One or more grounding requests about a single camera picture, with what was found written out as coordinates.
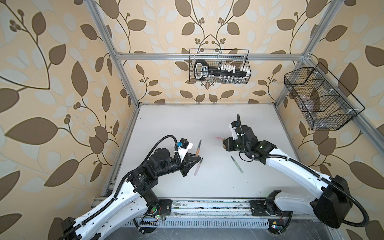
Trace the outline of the brown fountain pen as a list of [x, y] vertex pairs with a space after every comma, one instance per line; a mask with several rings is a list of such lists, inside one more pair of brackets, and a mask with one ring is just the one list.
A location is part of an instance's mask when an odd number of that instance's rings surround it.
[[197, 147], [197, 151], [196, 151], [196, 155], [195, 155], [196, 157], [199, 156], [200, 148], [201, 148], [201, 143], [202, 143], [202, 140], [200, 140], [199, 143], [198, 143], [198, 147]]

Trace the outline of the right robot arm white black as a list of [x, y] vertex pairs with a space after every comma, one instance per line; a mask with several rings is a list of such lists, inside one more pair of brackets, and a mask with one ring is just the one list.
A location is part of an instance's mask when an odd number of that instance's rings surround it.
[[368, 212], [351, 196], [344, 178], [317, 172], [291, 158], [276, 145], [258, 140], [249, 126], [242, 125], [239, 115], [229, 128], [232, 135], [223, 140], [226, 151], [244, 154], [248, 163], [256, 161], [272, 167], [308, 191], [307, 195], [272, 191], [262, 207], [268, 215], [299, 212], [314, 216], [334, 229], [342, 224], [364, 228], [370, 223]]

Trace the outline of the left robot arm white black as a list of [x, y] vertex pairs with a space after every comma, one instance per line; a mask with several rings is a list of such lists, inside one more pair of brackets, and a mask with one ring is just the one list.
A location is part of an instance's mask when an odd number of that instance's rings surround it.
[[159, 177], [180, 172], [186, 176], [202, 157], [190, 153], [193, 144], [173, 135], [161, 138], [143, 162], [126, 173], [115, 190], [86, 214], [62, 222], [61, 240], [105, 240], [129, 221], [156, 211], [159, 198], [152, 188]]

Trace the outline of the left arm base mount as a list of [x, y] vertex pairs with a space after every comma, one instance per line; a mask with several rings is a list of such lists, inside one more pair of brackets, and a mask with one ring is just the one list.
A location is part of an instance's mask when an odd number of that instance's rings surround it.
[[159, 199], [157, 203], [149, 206], [145, 203], [143, 216], [168, 216], [172, 211], [172, 203], [173, 201], [171, 199]]

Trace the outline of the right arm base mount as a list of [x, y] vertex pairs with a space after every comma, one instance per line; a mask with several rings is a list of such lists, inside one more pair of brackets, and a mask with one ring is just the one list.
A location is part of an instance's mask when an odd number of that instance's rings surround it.
[[251, 214], [253, 217], [289, 217], [291, 211], [273, 210], [272, 213], [268, 212], [265, 200], [251, 200], [250, 202]]

